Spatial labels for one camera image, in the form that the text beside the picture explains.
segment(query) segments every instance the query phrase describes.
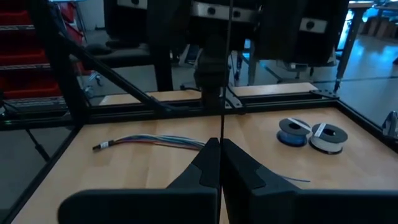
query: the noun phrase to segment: metal frame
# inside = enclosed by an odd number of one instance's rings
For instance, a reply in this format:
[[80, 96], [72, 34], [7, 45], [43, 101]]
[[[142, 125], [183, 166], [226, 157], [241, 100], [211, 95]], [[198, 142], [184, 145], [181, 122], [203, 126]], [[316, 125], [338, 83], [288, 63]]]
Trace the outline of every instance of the metal frame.
[[[170, 119], [170, 118], [189, 118], [201, 116], [219, 115], [219, 110], [206, 110], [201, 106], [200, 99], [197, 100], [177, 100], [158, 102], [147, 95], [142, 96], [140, 91], [135, 91], [135, 86], [121, 79], [119, 75], [111, 71], [107, 66], [100, 62], [92, 60], [92, 56], [87, 55], [77, 45], [65, 42], [56, 32], [56, 28], [48, 23], [51, 20], [50, 13], [44, 13], [48, 9], [44, 8], [46, 0], [28, 1], [31, 10], [33, 22], [37, 26], [37, 32], [41, 32], [40, 38], [49, 41], [45, 44], [46, 54], [50, 59], [52, 68], [59, 72], [56, 74], [61, 91], [65, 97], [65, 101], [69, 107], [69, 115], [61, 116], [66, 111], [45, 111], [43, 113], [24, 114], [24, 120], [15, 120], [11, 124], [0, 125], [0, 130], [25, 129], [25, 128], [49, 128], [57, 126], [74, 126], [72, 132], [66, 140], [57, 149], [54, 155], [44, 168], [39, 172], [35, 179], [29, 184], [28, 188], [19, 197], [14, 206], [10, 209], [10, 214], [6, 217], [5, 223], [10, 223], [30, 199], [52, 167], [61, 158], [62, 154], [67, 150], [68, 146], [78, 135], [80, 129], [86, 124], [115, 123], [127, 121], [143, 121], [152, 119]], [[91, 106], [86, 103], [84, 94], [80, 87], [76, 84], [76, 76], [73, 75], [72, 64], [69, 59], [67, 47], [77, 49], [78, 52], [89, 63], [95, 63], [110, 77], [118, 86], [121, 86], [128, 93], [136, 97], [144, 103], [111, 105], [111, 106]], [[278, 95], [261, 95], [261, 96], [242, 96], [241, 103], [245, 105], [239, 109], [227, 109], [226, 114], [244, 114], [244, 113], [260, 113], [267, 111], [282, 110], [305, 110], [312, 108], [336, 108], [345, 116], [349, 117], [360, 127], [372, 134], [380, 142], [398, 153], [398, 142], [385, 138], [382, 128], [373, 123], [363, 115], [350, 108], [344, 102], [337, 98], [327, 98], [319, 95], [315, 91], [308, 93], [289, 93]]]

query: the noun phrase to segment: blue wire spool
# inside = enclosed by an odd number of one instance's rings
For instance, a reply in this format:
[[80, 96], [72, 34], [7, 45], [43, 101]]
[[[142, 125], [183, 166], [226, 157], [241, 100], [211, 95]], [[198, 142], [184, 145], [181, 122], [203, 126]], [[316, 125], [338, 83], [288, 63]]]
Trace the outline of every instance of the blue wire spool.
[[311, 132], [311, 127], [294, 118], [283, 119], [279, 122], [280, 131], [277, 133], [277, 139], [292, 147], [303, 147], [307, 144], [307, 135]]

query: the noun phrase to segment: red shelf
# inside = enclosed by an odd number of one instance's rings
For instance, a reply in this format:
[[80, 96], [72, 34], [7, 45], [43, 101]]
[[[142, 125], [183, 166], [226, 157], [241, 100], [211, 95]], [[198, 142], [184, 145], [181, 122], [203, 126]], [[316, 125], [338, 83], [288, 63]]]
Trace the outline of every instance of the red shelf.
[[48, 63], [34, 32], [7, 32], [0, 35], [0, 66]]
[[65, 25], [71, 38], [81, 45], [83, 43], [83, 34], [77, 28], [74, 28], [70, 24], [65, 23]]
[[0, 1], [0, 26], [29, 25], [31, 23], [23, 1]]
[[78, 62], [75, 64], [75, 70], [78, 70], [79, 72], [81, 72], [81, 75], [91, 75], [93, 73], [92, 70], [85, 70], [85, 68], [81, 62]]
[[0, 89], [7, 99], [61, 96], [52, 71], [24, 70], [2, 72]]
[[75, 21], [75, 7], [73, 3], [60, 3], [60, 10], [62, 13], [63, 19], [67, 22], [74, 22]]

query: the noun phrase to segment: spool label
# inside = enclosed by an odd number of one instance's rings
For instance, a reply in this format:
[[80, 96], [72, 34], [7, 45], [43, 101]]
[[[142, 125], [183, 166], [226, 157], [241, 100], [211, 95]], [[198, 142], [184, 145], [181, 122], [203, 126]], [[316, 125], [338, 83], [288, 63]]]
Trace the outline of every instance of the spool label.
[[293, 122], [293, 123], [299, 125], [300, 127], [304, 128], [304, 129], [306, 129], [306, 130], [308, 130], [308, 131], [312, 131], [310, 127], [308, 127], [307, 125], [301, 123], [300, 121], [297, 121], [297, 120], [294, 119], [294, 118], [287, 118], [287, 119], [288, 119], [289, 121], [291, 121], [291, 122]]
[[316, 133], [314, 134], [315, 137], [319, 138], [324, 130], [326, 126], [326, 123], [322, 123], [321, 125], [319, 125], [318, 130], [316, 131]]

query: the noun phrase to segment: metal table leg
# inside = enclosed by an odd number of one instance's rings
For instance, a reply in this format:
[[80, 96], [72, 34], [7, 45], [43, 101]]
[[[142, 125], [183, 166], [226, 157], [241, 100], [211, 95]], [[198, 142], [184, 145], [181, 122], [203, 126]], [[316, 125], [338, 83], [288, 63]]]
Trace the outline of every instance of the metal table leg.
[[173, 91], [172, 64], [170, 48], [150, 46], [150, 56], [154, 61], [157, 91]]
[[258, 59], [254, 56], [254, 42], [250, 43], [250, 58], [249, 58], [249, 81], [248, 86], [254, 85], [254, 80], [256, 78], [256, 68]]
[[349, 28], [347, 40], [344, 44], [344, 50], [343, 50], [343, 53], [341, 54], [340, 62], [337, 67], [335, 91], [337, 91], [340, 87], [340, 82], [341, 82], [341, 79], [343, 78], [344, 72], [347, 68], [349, 56], [351, 55], [351, 51], [353, 50], [355, 38], [356, 38], [356, 35], [358, 34], [359, 26], [361, 25], [363, 14], [368, 9], [357, 8], [357, 9], [352, 9], [352, 10], [354, 12], [354, 18], [351, 23], [351, 27]]

